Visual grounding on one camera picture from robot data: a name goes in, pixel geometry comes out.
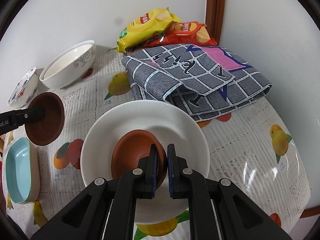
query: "silver bolt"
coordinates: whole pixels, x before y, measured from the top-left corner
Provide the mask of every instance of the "silver bolt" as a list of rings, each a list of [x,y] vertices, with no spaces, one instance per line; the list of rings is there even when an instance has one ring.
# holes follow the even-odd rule
[[[142,174],[142,169],[136,168],[136,169],[134,169],[134,170],[132,171],[132,173],[133,173],[134,175],[140,175],[140,174]]]
[[[94,180],[94,183],[99,186],[102,185],[104,183],[104,179],[103,178],[97,178]]]
[[[186,175],[190,175],[190,174],[193,173],[193,170],[192,170],[192,169],[189,169],[189,168],[185,168],[185,169],[183,169],[182,172],[183,172],[184,174],[186,174]]]
[[[222,179],[221,184],[227,187],[227,186],[230,186],[231,182],[228,179]]]

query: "yellow chip bag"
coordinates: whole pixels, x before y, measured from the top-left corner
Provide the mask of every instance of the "yellow chip bag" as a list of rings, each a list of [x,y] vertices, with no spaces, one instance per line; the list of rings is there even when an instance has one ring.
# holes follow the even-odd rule
[[[126,52],[130,47],[163,32],[170,24],[180,19],[169,9],[154,9],[130,23],[119,35],[117,51]]]

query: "folded cloth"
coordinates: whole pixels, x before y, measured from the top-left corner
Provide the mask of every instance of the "folded cloth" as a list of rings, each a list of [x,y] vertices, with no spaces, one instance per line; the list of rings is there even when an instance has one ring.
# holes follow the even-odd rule
[[[175,44],[122,59],[135,100],[169,102],[204,121],[265,96],[272,84],[248,62],[219,47]]]

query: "brown bowl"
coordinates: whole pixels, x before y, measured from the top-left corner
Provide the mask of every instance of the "brown bowl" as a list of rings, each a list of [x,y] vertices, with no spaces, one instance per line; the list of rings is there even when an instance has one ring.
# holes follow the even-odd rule
[[[113,179],[120,178],[124,173],[135,169],[139,160],[149,156],[151,144],[158,150],[158,168],[156,188],[164,181],[167,175],[167,155],[157,138],[145,130],[133,130],[126,133],[116,144],[111,159],[111,174]]]
[[[29,108],[33,106],[42,106],[45,109],[45,118],[25,124],[27,136],[36,145],[48,145],[58,138],[62,131],[65,118],[63,103],[58,95],[45,92],[31,101]]]

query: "green label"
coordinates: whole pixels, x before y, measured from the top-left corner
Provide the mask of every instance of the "green label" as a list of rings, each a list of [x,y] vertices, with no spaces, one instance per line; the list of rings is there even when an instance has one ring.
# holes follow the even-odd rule
[[[128,34],[128,32],[127,32],[127,27],[126,27],[122,32],[120,32],[119,39],[122,39],[127,34]]]

